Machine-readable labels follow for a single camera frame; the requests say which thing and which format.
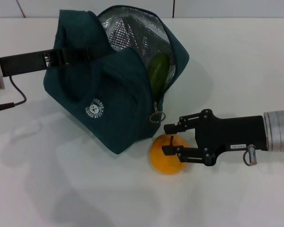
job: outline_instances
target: zipper pull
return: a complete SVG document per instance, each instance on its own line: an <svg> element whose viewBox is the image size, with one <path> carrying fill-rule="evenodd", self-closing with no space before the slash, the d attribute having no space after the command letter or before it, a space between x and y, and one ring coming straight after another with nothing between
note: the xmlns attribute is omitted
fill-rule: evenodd
<svg viewBox="0 0 284 227"><path fill-rule="evenodd" d="M157 102L153 103L153 107L155 108L155 112L150 116L150 122L153 123L153 124L160 124L162 121L165 120L166 115L162 111L158 111ZM163 118L160 121L153 121L152 118L156 115L159 115L160 117L161 117L161 115L163 115Z"/></svg>

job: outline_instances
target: silver foil lining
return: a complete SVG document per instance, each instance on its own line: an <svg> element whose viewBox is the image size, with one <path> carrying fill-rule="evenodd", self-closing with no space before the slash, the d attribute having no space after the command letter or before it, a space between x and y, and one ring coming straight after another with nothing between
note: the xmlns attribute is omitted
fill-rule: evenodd
<svg viewBox="0 0 284 227"><path fill-rule="evenodd" d="M169 55L169 75L165 86L175 75L176 65L166 32L153 15L127 7L112 8L99 18L110 45L119 51L131 47L148 68L151 59L160 52Z"/></svg>

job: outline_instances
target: teal bag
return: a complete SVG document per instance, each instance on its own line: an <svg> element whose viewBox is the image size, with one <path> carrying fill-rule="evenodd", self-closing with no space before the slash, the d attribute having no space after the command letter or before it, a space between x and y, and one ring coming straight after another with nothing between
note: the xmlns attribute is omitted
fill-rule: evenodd
<svg viewBox="0 0 284 227"><path fill-rule="evenodd" d="M128 6L110 7L98 17L61 10L54 49L61 48L89 48L94 58L48 69L45 90L116 154L155 134L164 93L189 59L157 15ZM169 54L171 65L162 97L153 100L147 67L159 52Z"/></svg>

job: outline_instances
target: green fruit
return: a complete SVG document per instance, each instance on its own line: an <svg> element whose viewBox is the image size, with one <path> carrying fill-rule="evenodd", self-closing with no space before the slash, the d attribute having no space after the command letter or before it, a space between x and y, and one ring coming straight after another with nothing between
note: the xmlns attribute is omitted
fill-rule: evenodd
<svg viewBox="0 0 284 227"><path fill-rule="evenodd" d="M161 98L169 74L169 56L166 53L156 54L151 60L147 71L154 101L158 101Z"/></svg>

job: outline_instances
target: orange fruit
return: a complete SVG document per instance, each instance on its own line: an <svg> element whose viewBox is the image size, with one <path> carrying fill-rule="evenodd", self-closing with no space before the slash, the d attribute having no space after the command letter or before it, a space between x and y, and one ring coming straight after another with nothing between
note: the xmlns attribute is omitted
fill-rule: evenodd
<svg viewBox="0 0 284 227"><path fill-rule="evenodd" d="M178 135L160 135L153 142L150 151L150 161L152 166L163 174L176 174L183 170L187 163L180 162L176 155L166 156L163 153L162 146L170 144L171 136L174 137L173 146L189 147L189 144Z"/></svg>

